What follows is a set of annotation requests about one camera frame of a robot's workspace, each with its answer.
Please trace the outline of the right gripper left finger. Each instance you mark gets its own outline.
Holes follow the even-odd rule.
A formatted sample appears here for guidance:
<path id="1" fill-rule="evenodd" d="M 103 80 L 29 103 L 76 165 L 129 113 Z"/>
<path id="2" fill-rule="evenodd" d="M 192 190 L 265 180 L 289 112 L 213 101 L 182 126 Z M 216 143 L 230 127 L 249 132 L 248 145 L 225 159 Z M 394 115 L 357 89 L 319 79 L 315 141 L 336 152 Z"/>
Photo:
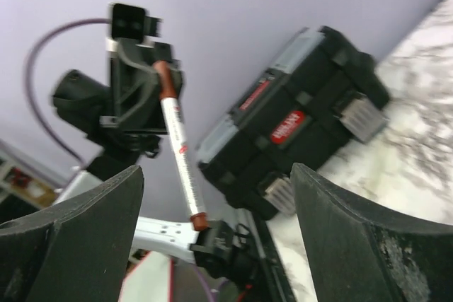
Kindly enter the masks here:
<path id="1" fill-rule="evenodd" d="M 2 301 L 117 301 L 144 191 L 133 165 L 1 225 Z"/>

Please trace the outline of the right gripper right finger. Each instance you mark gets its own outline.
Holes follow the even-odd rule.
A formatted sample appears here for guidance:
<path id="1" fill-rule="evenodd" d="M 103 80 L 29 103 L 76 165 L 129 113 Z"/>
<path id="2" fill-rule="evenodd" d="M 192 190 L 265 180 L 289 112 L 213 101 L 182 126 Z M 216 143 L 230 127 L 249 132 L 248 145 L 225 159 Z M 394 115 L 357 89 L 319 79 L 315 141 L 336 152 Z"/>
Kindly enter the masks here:
<path id="1" fill-rule="evenodd" d="M 452 300 L 452 226 L 384 207 L 304 164 L 290 179 L 319 301 Z"/>

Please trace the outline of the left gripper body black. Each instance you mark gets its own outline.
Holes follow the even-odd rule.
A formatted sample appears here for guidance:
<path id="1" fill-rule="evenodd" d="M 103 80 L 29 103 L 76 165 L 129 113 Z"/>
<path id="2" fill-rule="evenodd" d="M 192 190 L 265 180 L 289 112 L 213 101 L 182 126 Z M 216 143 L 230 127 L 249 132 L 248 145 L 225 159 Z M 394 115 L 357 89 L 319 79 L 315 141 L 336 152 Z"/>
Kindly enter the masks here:
<path id="1" fill-rule="evenodd" d="M 160 152 L 161 136 L 166 134 L 159 103 L 161 87 L 158 77 L 158 111 L 153 129 L 109 129 L 100 118 L 110 109 L 110 85 L 105 86 L 78 70 L 61 79 L 52 95 L 57 115 L 86 134 L 109 157 L 155 157 Z"/>

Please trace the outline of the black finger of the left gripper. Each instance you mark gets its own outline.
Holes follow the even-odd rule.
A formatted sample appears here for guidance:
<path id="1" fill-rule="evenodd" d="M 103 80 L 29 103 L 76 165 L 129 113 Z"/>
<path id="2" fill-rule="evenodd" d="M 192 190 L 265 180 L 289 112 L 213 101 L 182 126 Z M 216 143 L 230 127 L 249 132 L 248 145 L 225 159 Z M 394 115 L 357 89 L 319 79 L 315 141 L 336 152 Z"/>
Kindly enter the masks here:
<path id="1" fill-rule="evenodd" d="M 158 111 L 158 74 L 151 66 L 153 45 L 107 39 L 110 109 L 100 124 L 109 129 L 153 129 Z"/>
<path id="2" fill-rule="evenodd" d="M 153 47 L 153 68 L 159 75 L 161 91 L 159 99 L 179 99 L 183 89 L 183 72 L 179 69 L 178 60 L 172 55 L 172 46 L 167 43 L 155 42 Z"/>

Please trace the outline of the whiteboard marker white barrel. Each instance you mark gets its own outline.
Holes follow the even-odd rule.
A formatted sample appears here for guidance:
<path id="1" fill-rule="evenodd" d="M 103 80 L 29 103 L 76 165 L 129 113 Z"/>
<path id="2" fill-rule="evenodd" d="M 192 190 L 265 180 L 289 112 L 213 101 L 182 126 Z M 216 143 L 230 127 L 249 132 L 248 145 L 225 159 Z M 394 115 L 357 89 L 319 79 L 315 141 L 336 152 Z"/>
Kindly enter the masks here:
<path id="1" fill-rule="evenodd" d="M 160 104 L 188 208 L 188 218 L 195 231 L 203 231 L 208 228 L 207 213 L 201 190 L 195 180 L 190 163 L 187 136 L 179 101 L 175 98 L 164 98 L 160 100 Z"/>

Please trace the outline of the whiteboard with pink frame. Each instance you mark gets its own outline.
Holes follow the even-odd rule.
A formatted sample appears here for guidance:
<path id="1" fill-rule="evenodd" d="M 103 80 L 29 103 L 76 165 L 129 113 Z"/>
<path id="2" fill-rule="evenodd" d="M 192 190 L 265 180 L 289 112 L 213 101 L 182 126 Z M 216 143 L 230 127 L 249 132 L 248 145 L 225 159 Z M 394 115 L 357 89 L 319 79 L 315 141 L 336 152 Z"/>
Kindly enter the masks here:
<path id="1" fill-rule="evenodd" d="M 150 252 L 123 281 L 120 302 L 172 300 L 173 263 L 170 257 Z"/>

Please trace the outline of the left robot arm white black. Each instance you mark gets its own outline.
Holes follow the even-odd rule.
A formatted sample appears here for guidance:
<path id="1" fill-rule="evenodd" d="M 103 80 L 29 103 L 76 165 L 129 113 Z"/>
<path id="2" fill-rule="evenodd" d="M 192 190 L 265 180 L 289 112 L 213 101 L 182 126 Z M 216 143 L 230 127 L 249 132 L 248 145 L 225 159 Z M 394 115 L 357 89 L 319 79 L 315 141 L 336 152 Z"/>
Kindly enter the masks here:
<path id="1" fill-rule="evenodd" d="M 171 172 L 179 180 L 188 222 L 140 217 L 134 225 L 132 247 L 197 265 L 211 277 L 224 277 L 243 290 L 257 287 L 264 270 L 252 231 L 242 223 L 231 226 L 206 216 L 178 102 L 181 72 L 170 47 L 110 38 L 107 50 L 109 86 L 73 70 L 53 95 L 57 114 L 103 149 L 63 189 L 59 201 L 92 190 L 142 155 L 154 157 L 161 136 L 166 135 L 176 162 Z"/>

